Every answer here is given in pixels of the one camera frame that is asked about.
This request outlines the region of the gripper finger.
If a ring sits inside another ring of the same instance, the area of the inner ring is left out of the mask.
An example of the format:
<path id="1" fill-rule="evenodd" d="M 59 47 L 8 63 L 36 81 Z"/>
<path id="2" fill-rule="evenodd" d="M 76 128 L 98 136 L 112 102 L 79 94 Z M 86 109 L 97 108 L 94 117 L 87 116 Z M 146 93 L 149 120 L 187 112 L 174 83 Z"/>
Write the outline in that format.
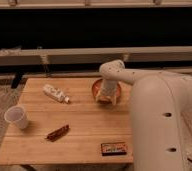
<path id="1" fill-rule="evenodd" d="M 112 105 L 116 105 L 116 103 L 117 103 L 117 97 L 116 96 L 111 98 L 111 103 L 112 103 Z"/>
<path id="2" fill-rule="evenodd" d="M 102 97 L 96 97 L 96 102 L 98 102 L 98 103 L 101 103 L 101 102 L 103 102 L 103 99 L 102 99 Z"/>

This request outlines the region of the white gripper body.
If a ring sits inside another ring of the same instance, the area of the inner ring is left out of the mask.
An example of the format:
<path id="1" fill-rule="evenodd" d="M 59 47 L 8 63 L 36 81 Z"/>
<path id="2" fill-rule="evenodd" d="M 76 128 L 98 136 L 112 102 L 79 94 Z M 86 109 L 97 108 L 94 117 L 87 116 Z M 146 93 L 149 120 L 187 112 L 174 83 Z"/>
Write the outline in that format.
<path id="1" fill-rule="evenodd" d="M 104 102 L 111 102 L 112 97 L 117 97 L 117 81 L 103 79 L 96 97 L 102 97 Z"/>

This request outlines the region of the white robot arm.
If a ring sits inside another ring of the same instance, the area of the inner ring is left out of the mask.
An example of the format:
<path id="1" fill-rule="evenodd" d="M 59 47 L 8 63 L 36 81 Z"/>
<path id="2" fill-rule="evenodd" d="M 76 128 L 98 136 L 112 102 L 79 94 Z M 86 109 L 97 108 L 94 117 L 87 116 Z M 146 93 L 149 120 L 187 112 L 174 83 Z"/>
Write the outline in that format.
<path id="1" fill-rule="evenodd" d="M 192 108 L 192 76 L 127 69 L 121 60 L 102 64 L 99 72 L 106 96 L 118 82 L 131 86 L 134 171 L 188 171 L 181 113 Z"/>

